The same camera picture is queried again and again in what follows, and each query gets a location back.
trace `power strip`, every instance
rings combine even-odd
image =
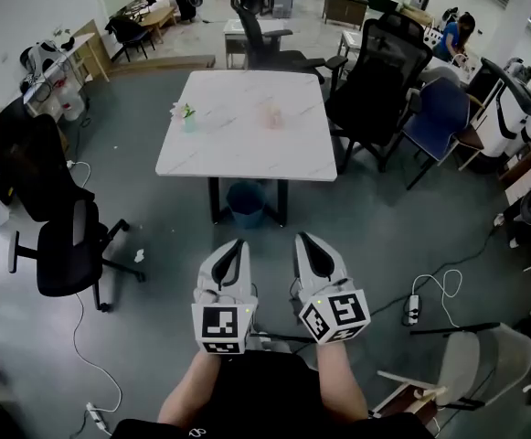
[[[419,296],[412,294],[409,297],[408,324],[414,326],[419,320]]]
[[[88,402],[86,404],[86,409],[90,413],[90,417],[92,418],[94,423],[97,425],[97,427],[101,431],[104,431],[106,433],[107,432],[107,425],[102,420],[102,418],[99,416],[98,412],[94,409],[94,405],[92,403]]]

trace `marble tabletop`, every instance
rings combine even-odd
[[[318,79],[280,71],[193,71],[155,166],[159,176],[333,181],[335,156]]]

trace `gray floor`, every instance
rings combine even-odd
[[[338,50],[338,43],[343,30],[357,31],[352,25],[322,20],[324,0],[293,0],[292,17],[285,20],[287,29],[293,34],[281,39],[282,50],[300,50],[310,59],[328,58]],[[377,17],[373,10],[366,12],[366,17]],[[230,7],[230,0],[204,0],[197,9],[195,23],[178,24],[164,27],[164,44],[155,43],[155,50],[147,48],[150,59],[158,57],[176,57],[185,55],[214,54],[215,68],[224,69],[225,40],[222,33],[225,24],[231,18],[238,18]],[[269,19],[271,15],[259,16]],[[131,60],[144,59],[143,53],[130,49]],[[242,66],[244,56],[235,55],[235,66]],[[128,63],[121,55],[119,63]]]
[[[372,311],[408,293],[416,275],[475,252],[505,205],[495,177],[459,173],[453,159],[406,192],[419,163],[404,144],[385,174],[361,152],[334,183],[291,183],[284,229],[270,221],[256,230],[238,230],[230,222],[213,226],[205,179],[158,177],[154,172],[169,110],[187,76],[186,71],[164,71],[92,83],[92,122],[80,130],[80,160],[92,167],[87,189],[96,194],[101,221],[112,225],[125,218],[132,224],[105,256],[148,275],[146,283],[138,284],[105,269],[101,284],[104,297],[115,304],[111,314],[94,310],[90,290],[81,295],[86,315],[79,348],[108,369],[124,392],[121,409],[106,416],[111,427],[121,418],[153,420],[185,372],[197,350],[189,304],[198,266],[220,244],[237,237],[250,244],[260,326],[303,336],[288,302],[296,232],[308,230],[342,253]],[[75,147],[76,130],[67,135]],[[78,183],[86,174],[81,167],[72,172]],[[36,246],[40,225],[21,208],[9,223],[13,228],[21,231],[22,244]],[[0,402],[28,437],[67,437],[80,425],[87,402],[111,408],[117,392],[73,351],[72,331],[80,315],[76,297],[41,296],[33,261],[21,259],[17,274],[9,274],[6,237],[5,230],[0,232]],[[136,264],[139,249],[145,258]],[[513,324],[525,316],[531,309],[531,275],[521,269],[528,263],[529,250],[510,250],[503,234],[495,234],[479,259],[460,267],[463,287],[448,303],[454,320],[461,325]],[[440,291],[429,284],[421,294],[424,310],[418,327],[446,327]],[[401,305],[396,305],[374,317],[366,332],[348,344],[369,406],[394,388],[375,374],[377,369],[426,381],[437,377],[442,339],[412,338],[400,318]],[[303,355],[310,359],[312,352],[305,349]],[[531,437],[531,407],[525,400],[515,389],[489,408],[462,412],[440,437]],[[447,411],[441,412],[440,424],[447,417]],[[88,421],[82,437],[103,434]]]

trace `chair armrest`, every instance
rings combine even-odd
[[[335,55],[329,58],[324,65],[327,69],[334,71],[343,67],[347,63],[347,61],[348,59],[346,57],[343,57],[342,55]]]
[[[316,67],[323,67],[326,60],[324,59],[306,59],[295,60],[292,65],[299,69],[315,69]]]
[[[281,36],[291,36],[293,31],[291,29],[276,29],[275,31],[267,31],[262,33],[263,37],[281,37]]]
[[[416,91],[410,92],[408,109],[410,112],[413,112],[413,113],[421,112],[421,97],[419,96],[418,92]]]

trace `black base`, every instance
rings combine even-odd
[[[265,214],[277,222],[282,228],[287,224],[288,181],[277,179],[277,210],[265,205]],[[220,207],[220,187],[218,177],[208,178],[208,195],[210,196],[210,218],[218,224],[231,214],[230,208]]]

